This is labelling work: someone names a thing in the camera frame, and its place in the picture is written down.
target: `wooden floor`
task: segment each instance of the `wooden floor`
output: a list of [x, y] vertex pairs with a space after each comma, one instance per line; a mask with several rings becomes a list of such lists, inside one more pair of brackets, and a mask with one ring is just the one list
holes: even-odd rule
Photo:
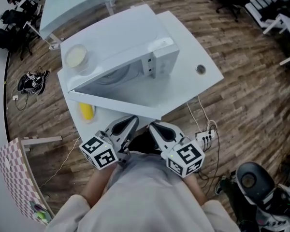
[[[239, 23], [224, 9], [217, 14], [215, 10], [219, 4], [216, 1], [144, 1], [157, 14], [171, 11], [206, 49], [224, 75], [222, 81], [200, 95], [208, 117], [218, 124], [220, 153], [217, 174], [233, 171], [242, 162], [252, 160], [260, 163], [277, 180], [279, 164], [290, 152], [290, 73], [284, 72], [278, 64], [284, 59], [279, 45], [272, 37], [263, 36], [262, 30], [246, 12], [239, 15]], [[120, 12], [141, 3], [140, 0], [117, 0], [115, 10]], [[56, 33], [69, 37], [107, 16], [105, 8], [90, 11]], [[29, 96], [25, 110], [18, 111], [11, 99], [14, 84], [8, 85], [7, 119], [12, 139], [34, 135], [63, 137], [62, 142], [37, 146], [28, 153], [34, 176], [41, 185], [60, 167], [79, 135], [58, 82], [59, 51], [49, 51], [48, 45], [38, 39], [31, 45], [33, 56], [26, 54], [22, 62], [17, 54], [12, 56], [7, 82], [41, 66], [43, 70], [51, 71], [46, 91], [40, 96]], [[21, 108], [25, 99], [25, 95], [20, 95], [17, 106]], [[206, 120], [197, 98], [189, 104], [205, 128]], [[164, 116], [163, 121], [174, 123], [189, 136], [197, 132], [186, 105]], [[209, 176], [214, 175], [217, 150], [218, 141], [215, 140], [203, 165], [203, 172]], [[72, 194], [81, 191], [92, 172], [93, 168], [76, 148], [58, 175], [42, 187], [42, 193], [49, 195], [48, 203], [54, 213]], [[214, 184], [208, 196], [218, 198], [231, 212], [224, 195], [214, 197]]]

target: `white sleeve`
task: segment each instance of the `white sleeve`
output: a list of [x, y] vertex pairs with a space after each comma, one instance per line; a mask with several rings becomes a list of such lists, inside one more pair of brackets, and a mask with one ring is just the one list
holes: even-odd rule
[[216, 232], [240, 232], [219, 201], [210, 200], [202, 205], [202, 209]]
[[89, 210], [90, 207], [82, 196], [73, 195], [47, 225], [45, 232], [74, 232]]

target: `power strip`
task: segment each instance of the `power strip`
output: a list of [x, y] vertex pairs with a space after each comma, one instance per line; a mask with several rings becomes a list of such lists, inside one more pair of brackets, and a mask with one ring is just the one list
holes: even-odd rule
[[215, 138], [216, 132], [215, 130], [209, 130], [209, 131], [203, 131], [195, 134], [195, 138], [197, 141], [204, 143], [203, 138], [205, 139], [206, 137], [211, 136], [212, 140]]

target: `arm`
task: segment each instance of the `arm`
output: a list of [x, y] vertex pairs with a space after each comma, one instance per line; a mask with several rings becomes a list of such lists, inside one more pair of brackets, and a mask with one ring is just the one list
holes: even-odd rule
[[8, 3], [11, 4], [13, 2], [13, 0], [8, 0]]
[[92, 208], [101, 198], [103, 191], [117, 164], [112, 164], [100, 171], [95, 171], [87, 182], [81, 195], [86, 199]]
[[62, 206], [54, 219], [48, 224], [45, 232], [75, 232], [82, 218], [101, 198], [104, 188], [117, 164], [105, 169], [96, 170], [81, 195], [73, 195]]
[[184, 183], [187, 185], [192, 195], [198, 201], [199, 205], [202, 206], [207, 202], [207, 198], [203, 193], [201, 187], [199, 186], [198, 180], [194, 174], [191, 174], [185, 178], [183, 178]]

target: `bowl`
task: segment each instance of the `bowl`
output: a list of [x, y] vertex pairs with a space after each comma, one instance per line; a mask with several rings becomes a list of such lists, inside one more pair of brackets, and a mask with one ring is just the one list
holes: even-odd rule
[[67, 51], [64, 61], [69, 68], [77, 68], [84, 62], [86, 54], [87, 49], [82, 44], [76, 44]]

